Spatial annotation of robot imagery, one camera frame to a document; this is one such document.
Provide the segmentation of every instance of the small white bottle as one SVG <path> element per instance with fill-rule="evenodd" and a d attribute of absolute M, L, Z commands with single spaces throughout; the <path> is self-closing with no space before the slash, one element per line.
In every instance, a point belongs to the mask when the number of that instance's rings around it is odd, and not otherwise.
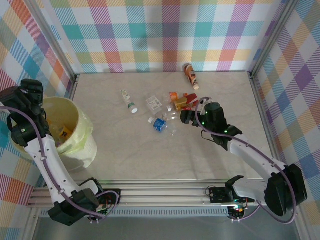
<path fill-rule="evenodd" d="M 161 118 L 149 118 L 149 123 L 152 124 L 153 128 L 159 133 L 165 133 L 170 136 L 176 134 L 176 128 L 173 124 L 168 124 L 165 120 Z"/>
<path fill-rule="evenodd" d="M 124 102 L 126 103 L 126 106 L 128 107 L 128 109 L 130 110 L 131 113 L 135 114 L 136 112 L 138 112 L 138 108 L 136 107 L 134 101 L 132 100 L 132 98 L 129 96 L 129 94 L 127 93 L 126 90 L 121 90 L 120 91 L 123 97 Z"/>

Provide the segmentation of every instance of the orange bottle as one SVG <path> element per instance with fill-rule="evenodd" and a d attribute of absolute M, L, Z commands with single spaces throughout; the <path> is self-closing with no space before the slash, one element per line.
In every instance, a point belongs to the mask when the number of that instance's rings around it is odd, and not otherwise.
<path fill-rule="evenodd" d="M 193 89 L 194 90 L 198 90 L 199 89 L 199 85 L 198 85 L 198 81 L 197 81 L 197 76 L 196 76 L 196 73 L 195 73 L 194 68 L 192 67 L 192 65 L 191 64 L 187 64 L 183 68 L 183 71 L 184 71 L 184 74 L 185 74 L 186 78 L 189 80 L 189 82 L 193 86 Z"/>

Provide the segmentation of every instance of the white floor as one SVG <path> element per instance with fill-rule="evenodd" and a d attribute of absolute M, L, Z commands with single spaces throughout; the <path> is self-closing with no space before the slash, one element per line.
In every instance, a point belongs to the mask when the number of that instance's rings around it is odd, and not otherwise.
<path fill-rule="evenodd" d="M 97 156 L 75 180 L 229 179 L 260 176 L 242 159 L 201 138 L 201 130 L 177 122 L 177 135 L 165 136 L 148 123 L 147 96 L 168 92 L 212 97 L 234 125 L 270 155 L 256 101 L 245 72 L 197 73 L 193 90 L 181 72 L 81 74 L 74 102 L 94 124 Z M 138 112 L 129 112 L 120 90 L 126 89 Z"/>

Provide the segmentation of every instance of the checkered backdrop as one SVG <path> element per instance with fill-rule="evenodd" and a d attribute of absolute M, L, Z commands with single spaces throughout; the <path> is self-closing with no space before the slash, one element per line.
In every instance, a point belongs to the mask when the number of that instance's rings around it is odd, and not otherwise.
<path fill-rule="evenodd" d="M 0 91 L 37 79 L 48 97 L 69 94 L 70 77 L 23 0 L 0 0 Z M 9 140 L 7 114 L 0 113 L 0 240 L 16 240 L 28 217 L 33 187 L 43 183 L 33 160 Z"/>
<path fill-rule="evenodd" d="M 245 71 L 281 0 L 37 3 L 76 73 L 123 73 Z"/>
<path fill-rule="evenodd" d="M 320 239 L 320 0 L 301 0 L 255 80 L 281 160 L 302 169 Z"/>

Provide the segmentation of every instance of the robotic arm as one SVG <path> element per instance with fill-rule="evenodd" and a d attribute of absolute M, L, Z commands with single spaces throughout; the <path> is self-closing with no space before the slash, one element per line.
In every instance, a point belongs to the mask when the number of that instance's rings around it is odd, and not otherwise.
<path fill-rule="evenodd" d="M 103 192 L 101 185 L 94 178 L 86 180 L 81 185 L 73 181 L 59 157 L 49 131 L 46 113 L 42 108 L 43 93 L 43 85 L 39 81 L 29 79 L 22 80 L 20 87 L 13 86 L 0 92 L 0 102 L 10 108 L 7 126 L 11 131 L 11 138 L 16 144 L 24 147 L 33 158 L 49 188 L 54 205 L 48 211 L 51 219 L 67 226 L 86 215 L 102 219 L 104 215 L 97 213 L 97 209 L 109 201 L 106 199 L 106 193 L 115 192 Z M 35 123 L 43 147 L 40 146 L 34 126 L 27 118 Z M 119 195 L 115 194 L 114 205 L 119 200 Z"/>
<path fill-rule="evenodd" d="M 48 211 L 51 219 L 67 226 L 87 215 L 97 220 L 103 219 L 108 213 L 98 213 L 99 207 L 106 203 L 116 206 L 120 201 L 121 190 L 102 189 L 94 178 L 80 185 L 73 181 L 51 136 L 46 113 L 42 108 L 43 93 L 42 84 L 29 79 L 22 80 L 20 87 L 13 86 L 0 92 L 0 102 L 10 108 L 7 126 L 11 131 L 11 138 L 33 158 L 48 185 L 54 204 Z M 283 216 L 288 210 L 295 208 L 291 187 L 297 205 L 307 199 L 302 172 L 295 164 L 287 166 L 273 158 L 263 157 L 262 152 L 248 144 L 248 140 L 238 128 L 227 124 L 219 103 L 200 102 L 203 103 L 201 113 L 198 112 L 198 107 L 196 111 L 183 110 L 181 121 L 185 124 L 192 121 L 193 126 L 209 131 L 217 145 L 241 157 L 264 180 L 252 184 L 243 176 L 236 176 L 226 182 L 223 188 L 209 189 L 211 203 L 230 203 L 249 198 L 266 202 L 274 214 Z"/>
<path fill-rule="evenodd" d="M 211 133 L 214 143 L 242 158 L 263 178 L 263 181 L 252 184 L 244 176 L 236 176 L 225 183 L 224 189 L 210 189 L 211 203 L 235 202 L 241 198 L 249 198 L 258 203 L 265 202 L 274 214 L 282 217 L 295 207 L 291 186 L 296 205 L 307 199 L 303 175 L 298 166 L 287 166 L 252 146 L 242 131 L 227 124 L 224 110 L 219 103 L 202 98 L 199 104 L 203 105 L 201 112 L 198 112 L 198 107 L 195 111 L 183 110 L 180 115 L 181 121 L 185 124 L 192 121 L 193 126 Z"/>

